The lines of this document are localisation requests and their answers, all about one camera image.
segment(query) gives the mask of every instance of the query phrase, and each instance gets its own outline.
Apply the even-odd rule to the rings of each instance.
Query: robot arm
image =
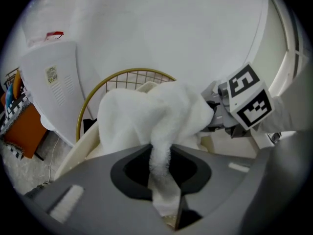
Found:
[[[203,131],[225,129],[234,138],[250,136],[251,128],[264,133],[313,129],[312,75],[311,67],[306,67],[280,96],[272,98],[251,64],[245,64],[218,86],[218,93],[213,93],[216,81],[202,92],[214,110]]]

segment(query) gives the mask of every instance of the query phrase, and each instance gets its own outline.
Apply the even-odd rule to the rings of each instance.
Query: gray machine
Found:
[[[303,92],[305,83],[303,78],[299,79],[291,88]],[[223,95],[220,92],[217,100]],[[298,115],[292,109],[286,110],[290,114],[282,118],[284,115],[279,113],[279,122],[287,121],[288,126],[282,124],[280,129],[279,124],[262,121],[259,128],[270,126],[275,131],[293,128],[298,132],[280,140],[273,148],[260,150],[254,160],[204,153],[179,145],[171,147],[169,170],[181,189],[175,231],[153,207],[152,193],[147,188],[151,145],[87,160],[47,186],[33,201],[22,199],[34,216],[55,234],[256,234],[295,197],[312,166],[313,132],[308,130],[307,121],[306,131],[291,126],[290,118]],[[302,115],[309,116],[309,110]],[[208,126],[208,131],[221,125],[216,121],[212,124],[217,126]],[[230,163],[246,170],[234,170]],[[84,193],[61,224],[49,214],[72,185],[83,187]]]

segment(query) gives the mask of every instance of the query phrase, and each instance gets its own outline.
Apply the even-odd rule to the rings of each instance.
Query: label sticker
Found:
[[[58,80],[57,67],[52,66],[50,68],[45,69],[45,74],[48,80],[48,84],[52,84]]]

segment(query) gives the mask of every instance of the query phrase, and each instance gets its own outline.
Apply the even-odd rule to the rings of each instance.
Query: gold wire basket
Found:
[[[152,81],[157,84],[163,82],[171,82],[176,79],[172,76],[163,73],[158,70],[146,69],[146,68],[134,68],[128,70],[119,71],[111,76],[108,76],[102,80],[87,96],[83,107],[79,113],[77,125],[76,125],[76,142],[80,139],[80,129],[82,125],[83,115],[89,101],[93,95],[102,87],[105,86],[105,94],[112,89],[125,88],[130,90],[136,90],[138,87],[146,82]]]

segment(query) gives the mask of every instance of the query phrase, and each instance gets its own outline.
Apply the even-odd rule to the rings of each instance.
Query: laundry basket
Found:
[[[89,130],[80,137],[81,121],[88,102],[98,89],[105,86],[105,93],[112,88],[119,88],[118,83],[122,83],[123,88],[135,89],[139,92],[147,93],[153,87],[163,82],[175,81],[175,79],[165,73],[151,69],[129,69],[115,73],[99,83],[88,95],[79,115],[76,129],[77,143],[63,160],[62,164],[55,173],[54,180],[73,169],[75,166],[87,158],[97,157],[101,152],[102,146],[99,139],[98,122],[93,124]]]

